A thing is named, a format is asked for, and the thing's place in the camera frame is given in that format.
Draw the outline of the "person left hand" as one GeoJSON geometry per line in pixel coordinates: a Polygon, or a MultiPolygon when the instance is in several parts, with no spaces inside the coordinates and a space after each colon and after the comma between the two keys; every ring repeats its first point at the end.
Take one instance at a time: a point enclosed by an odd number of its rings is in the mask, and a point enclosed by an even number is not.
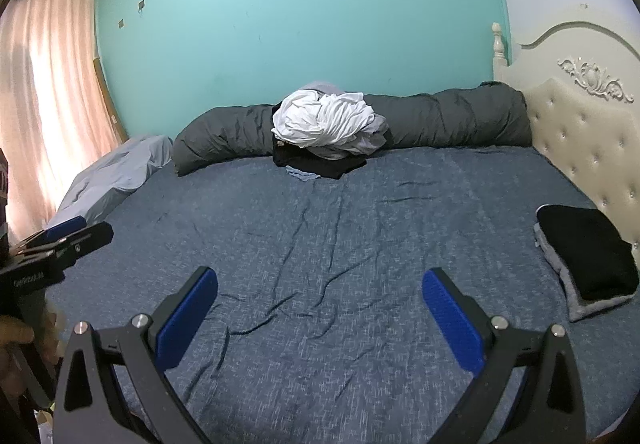
{"type": "Polygon", "coordinates": [[[46,299],[35,304],[37,320],[25,323],[16,317],[1,315],[1,389],[9,396],[20,396],[26,390],[22,372],[14,353],[24,344],[33,343],[44,363],[58,365],[61,354],[58,338],[58,313],[52,311],[46,299]]]}

